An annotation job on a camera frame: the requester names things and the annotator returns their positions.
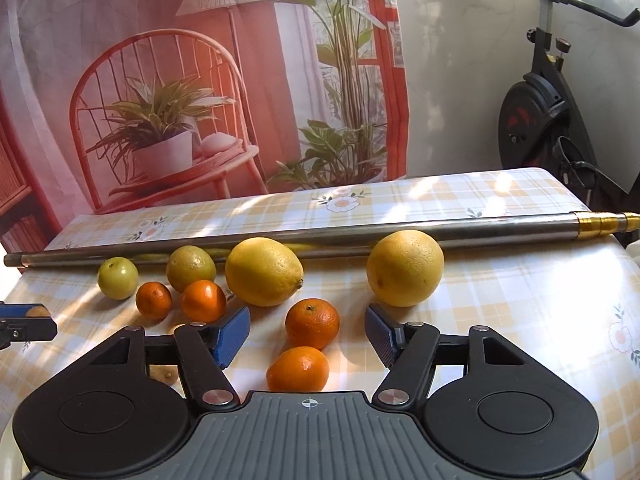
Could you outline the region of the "small brown round fruit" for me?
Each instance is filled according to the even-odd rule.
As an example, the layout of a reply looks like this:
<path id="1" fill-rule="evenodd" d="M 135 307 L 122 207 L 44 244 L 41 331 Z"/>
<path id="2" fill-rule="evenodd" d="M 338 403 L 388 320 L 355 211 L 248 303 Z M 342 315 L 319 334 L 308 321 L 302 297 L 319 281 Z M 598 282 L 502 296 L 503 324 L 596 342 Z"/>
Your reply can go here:
<path id="1" fill-rule="evenodd" d="M 178 382 L 179 373 L 175 365 L 153 364 L 149 367 L 149 376 L 157 382 L 172 387 Z"/>

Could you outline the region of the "small orange mandarin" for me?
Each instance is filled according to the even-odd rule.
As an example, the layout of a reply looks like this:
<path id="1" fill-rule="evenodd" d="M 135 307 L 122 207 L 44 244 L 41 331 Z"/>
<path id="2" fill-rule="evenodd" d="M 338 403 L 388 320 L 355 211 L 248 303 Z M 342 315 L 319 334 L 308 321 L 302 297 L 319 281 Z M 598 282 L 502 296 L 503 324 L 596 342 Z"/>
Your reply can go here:
<path id="1" fill-rule="evenodd" d="M 198 280 L 182 292 L 180 309 L 193 322 L 213 323 L 226 313 L 227 300 L 219 285 L 209 280 Z"/>

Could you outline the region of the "large yellow grapefruit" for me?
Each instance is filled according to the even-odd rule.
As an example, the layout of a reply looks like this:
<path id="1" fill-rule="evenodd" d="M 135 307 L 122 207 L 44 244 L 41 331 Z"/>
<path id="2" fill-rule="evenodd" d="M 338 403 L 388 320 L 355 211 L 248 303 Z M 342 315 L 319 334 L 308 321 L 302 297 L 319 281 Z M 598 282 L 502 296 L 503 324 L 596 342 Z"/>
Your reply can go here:
<path id="1" fill-rule="evenodd" d="M 370 289 L 384 304 L 408 308 L 427 300 L 444 273 L 444 253 L 417 230 L 393 232 L 375 244 L 367 260 Z"/>

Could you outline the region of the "yellow-green citrus fruit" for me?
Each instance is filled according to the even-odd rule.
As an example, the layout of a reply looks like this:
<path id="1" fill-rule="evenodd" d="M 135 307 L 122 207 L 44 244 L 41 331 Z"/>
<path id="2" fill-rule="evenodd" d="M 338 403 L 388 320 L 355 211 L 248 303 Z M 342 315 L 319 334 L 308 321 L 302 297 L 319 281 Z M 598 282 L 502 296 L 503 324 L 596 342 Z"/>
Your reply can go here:
<path id="1" fill-rule="evenodd" d="M 216 274 L 212 257 L 204 249 L 193 245 L 176 249 L 166 264 L 166 278 L 177 292 L 183 292 L 199 280 L 213 281 Z"/>

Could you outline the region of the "large yellow lemon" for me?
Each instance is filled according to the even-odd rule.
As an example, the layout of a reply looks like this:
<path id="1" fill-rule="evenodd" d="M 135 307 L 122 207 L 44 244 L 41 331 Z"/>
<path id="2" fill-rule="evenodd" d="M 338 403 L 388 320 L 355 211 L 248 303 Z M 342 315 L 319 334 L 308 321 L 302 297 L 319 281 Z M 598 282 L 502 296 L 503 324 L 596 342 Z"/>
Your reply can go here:
<path id="1" fill-rule="evenodd" d="M 243 240 L 224 264 L 229 289 L 247 304 L 270 308 L 304 284 L 304 268 L 292 250 L 268 237 Z"/>

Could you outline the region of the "orange mandarin with stem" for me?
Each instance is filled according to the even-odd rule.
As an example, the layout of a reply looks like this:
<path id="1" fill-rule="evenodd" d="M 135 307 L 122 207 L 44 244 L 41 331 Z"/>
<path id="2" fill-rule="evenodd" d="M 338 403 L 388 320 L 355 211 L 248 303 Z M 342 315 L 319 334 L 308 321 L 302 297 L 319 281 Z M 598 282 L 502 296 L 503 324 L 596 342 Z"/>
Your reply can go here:
<path id="1" fill-rule="evenodd" d="M 296 302 L 285 317 L 285 331 L 293 347 L 323 350 L 340 331 L 338 311 L 326 300 L 307 298 Z"/>

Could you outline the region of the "small left mandarin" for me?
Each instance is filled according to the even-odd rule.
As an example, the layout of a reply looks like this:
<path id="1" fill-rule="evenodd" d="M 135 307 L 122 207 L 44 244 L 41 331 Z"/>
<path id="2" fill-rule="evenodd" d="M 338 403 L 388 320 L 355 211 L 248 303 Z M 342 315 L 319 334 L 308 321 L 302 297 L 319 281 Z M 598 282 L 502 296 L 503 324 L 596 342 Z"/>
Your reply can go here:
<path id="1" fill-rule="evenodd" d="M 136 306 L 147 320 L 160 322 L 174 307 L 169 289 L 160 282 L 143 283 L 136 293 Z"/>

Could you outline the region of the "green round fruit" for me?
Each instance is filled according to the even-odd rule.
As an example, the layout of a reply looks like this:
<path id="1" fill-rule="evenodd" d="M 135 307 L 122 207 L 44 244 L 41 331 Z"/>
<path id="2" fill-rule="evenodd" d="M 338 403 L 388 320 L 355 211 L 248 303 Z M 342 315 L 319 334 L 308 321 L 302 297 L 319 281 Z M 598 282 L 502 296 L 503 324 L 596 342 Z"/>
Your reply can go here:
<path id="1" fill-rule="evenodd" d="M 138 269 L 129 259 L 113 257 L 100 265 L 98 286 L 104 296 L 120 301 L 136 292 L 138 278 Z"/>

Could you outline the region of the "black exercise bike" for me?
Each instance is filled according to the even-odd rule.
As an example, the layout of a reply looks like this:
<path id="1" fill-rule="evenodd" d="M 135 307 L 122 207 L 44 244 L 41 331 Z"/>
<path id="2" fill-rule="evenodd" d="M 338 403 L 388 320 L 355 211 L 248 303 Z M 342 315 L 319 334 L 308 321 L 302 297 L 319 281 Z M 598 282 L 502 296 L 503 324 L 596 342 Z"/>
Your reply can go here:
<path id="1" fill-rule="evenodd" d="M 574 6 L 623 28 L 639 23 L 637 9 L 621 18 L 584 0 L 539 0 L 539 23 L 526 32 L 534 46 L 532 65 L 506 92 L 500 108 L 501 165 L 547 170 L 592 210 L 638 212 L 638 183 L 627 192 L 598 166 L 582 114 L 563 75 L 572 45 L 552 35 L 555 3 Z"/>

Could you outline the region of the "printed backdrop curtain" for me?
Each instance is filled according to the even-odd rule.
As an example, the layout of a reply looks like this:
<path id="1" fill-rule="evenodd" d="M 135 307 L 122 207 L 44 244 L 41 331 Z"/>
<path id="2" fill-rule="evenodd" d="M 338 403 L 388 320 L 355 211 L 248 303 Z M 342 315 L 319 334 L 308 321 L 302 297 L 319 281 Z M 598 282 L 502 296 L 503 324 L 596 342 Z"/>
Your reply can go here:
<path id="1" fill-rule="evenodd" d="M 1 0 L 1 243 L 403 177 L 396 0 Z"/>

